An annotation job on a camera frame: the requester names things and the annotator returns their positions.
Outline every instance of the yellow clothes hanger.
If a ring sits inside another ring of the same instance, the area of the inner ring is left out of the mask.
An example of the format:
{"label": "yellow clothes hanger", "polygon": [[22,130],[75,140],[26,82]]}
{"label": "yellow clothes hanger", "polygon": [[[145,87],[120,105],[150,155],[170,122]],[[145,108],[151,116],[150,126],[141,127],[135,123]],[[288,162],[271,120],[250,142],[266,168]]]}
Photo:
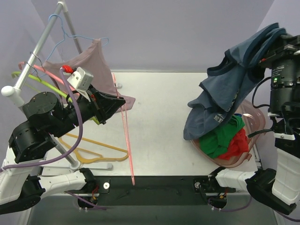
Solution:
{"label": "yellow clothes hanger", "polygon": [[[69,137],[73,137],[73,138],[78,138],[78,136],[73,135],[73,134],[65,134],[65,135],[69,136]],[[121,158],[110,158],[110,157],[103,157],[101,154],[93,152],[93,151],[89,151],[89,150],[82,149],[82,148],[76,148],[73,152],[75,153],[78,161],[81,162],[81,163],[88,164],[88,163],[94,163],[94,162],[97,162],[97,161],[117,161],[117,162],[121,162],[121,161],[124,161],[125,159],[128,158],[128,151],[126,151],[124,149],[120,149],[118,147],[114,147],[114,146],[104,144],[104,143],[101,143],[101,142],[96,142],[94,140],[84,138],[84,137],[82,138],[82,140],[84,140],[86,142],[93,143],[93,144],[101,145],[101,146],[109,148],[109,149],[114,149],[114,150],[117,150],[117,151],[124,152],[124,153],[126,153],[126,155],[124,157],[121,157]],[[59,138],[59,142],[62,143],[63,145],[65,145],[67,148],[71,148],[71,146],[68,145],[67,143],[65,143],[62,140],[61,137]],[[89,153],[91,155],[95,155],[95,156],[98,156],[98,157],[96,157],[96,158],[84,158],[80,155],[79,151],[86,152],[86,153]]]}

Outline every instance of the white tabletop surface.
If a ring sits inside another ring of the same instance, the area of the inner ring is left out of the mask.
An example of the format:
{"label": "white tabletop surface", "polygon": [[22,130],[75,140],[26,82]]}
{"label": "white tabletop surface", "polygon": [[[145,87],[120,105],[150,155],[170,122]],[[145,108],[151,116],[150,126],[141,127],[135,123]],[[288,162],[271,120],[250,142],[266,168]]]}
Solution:
{"label": "white tabletop surface", "polygon": [[[183,128],[190,112],[187,103],[196,98],[202,89],[199,83],[206,73],[115,73],[122,84],[119,92],[136,98],[128,113],[128,126],[132,149],[134,173],[141,175],[208,175],[218,166],[203,157],[189,141],[183,139]],[[121,113],[116,113],[105,125],[97,126],[87,121],[83,136],[99,142],[126,149]],[[73,145],[75,139],[64,136],[64,141]],[[104,157],[122,157],[123,153],[81,141],[80,147],[103,154]],[[47,154],[47,159],[58,156],[56,149]],[[130,175],[129,160],[112,162],[113,169],[93,170],[94,175]],[[58,166],[66,167],[63,159]],[[84,164],[88,168],[103,165],[103,162]],[[254,157],[233,168],[237,171],[256,171]],[[70,173],[67,168],[44,167],[42,175]]]}

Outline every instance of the red cloth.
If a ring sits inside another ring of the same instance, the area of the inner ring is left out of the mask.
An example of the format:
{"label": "red cloth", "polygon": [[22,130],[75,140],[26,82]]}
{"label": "red cloth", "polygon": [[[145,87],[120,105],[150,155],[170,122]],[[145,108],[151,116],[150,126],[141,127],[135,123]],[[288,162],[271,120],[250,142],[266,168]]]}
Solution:
{"label": "red cloth", "polygon": [[248,152],[246,131],[242,128],[230,141],[227,152],[218,158],[229,160],[232,156],[239,156],[243,152]]}

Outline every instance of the table top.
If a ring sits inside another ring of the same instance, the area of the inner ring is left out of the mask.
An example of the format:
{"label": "table top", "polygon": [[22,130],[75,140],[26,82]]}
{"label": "table top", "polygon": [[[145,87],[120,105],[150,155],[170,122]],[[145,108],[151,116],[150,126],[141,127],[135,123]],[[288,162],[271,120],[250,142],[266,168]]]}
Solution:
{"label": "table top", "polygon": [[[156,175],[208,175],[218,168],[183,139],[183,128],[190,112],[187,103],[195,99],[202,89],[199,83],[207,77],[206,73],[115,73],[122,84],[122,95],[135,97],[136,101],[128,114],[129,137],[135,176]],[[78,128],[72,134],[78,134]],[[113,115],[105,125],[87,121],[83,125],[83,137],[98,142],[126,148],[121,113]],[[75,138],[64,136],[69,145]],[[124,153],[81,141],[79,147],[102,154],[104,157],[122,157]],[[48,151],[46,159],[59,155],[56,149]],[[94,175],[130,175],[129,159],[112,162],[112,170],[92,169],[103,167],[105,162],[83,164]],[[45,165],[42,175],[71,173],[66,159],[57,162],[57,167]],[[233,168],[237,171],[256,171],[254,157]]]}

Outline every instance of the pink cloth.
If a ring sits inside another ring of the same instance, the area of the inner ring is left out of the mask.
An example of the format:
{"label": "pink cloth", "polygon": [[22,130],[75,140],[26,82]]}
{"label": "pink cloth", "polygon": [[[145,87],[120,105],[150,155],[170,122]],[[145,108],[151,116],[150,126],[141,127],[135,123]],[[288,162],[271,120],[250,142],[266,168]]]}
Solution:
{"label": "pink cloth", "polygon": [[[43,67],[46,70],[58,77],[60,77],[60,68],[63,65],[69,65],[72,68],[82,67],[88,70],[94,75],[92,85],[98,91],[110,95],[117,95],[116,88],[113,84],[111,70],[109,69],[102,54],[100,39],[93,40],[91,46],[87,50],[69,61],[61,63],[51,63],[49,61],[45,61],[43,63]],[[59,84],[59,88],[62,91],[66,91],[66,88],[62,84]],[[126,107],[128,110],[130,110],[135,102],[135,98],[123,96],[121,94],[119,94],[119,96],[124,97],[126,100]]]}

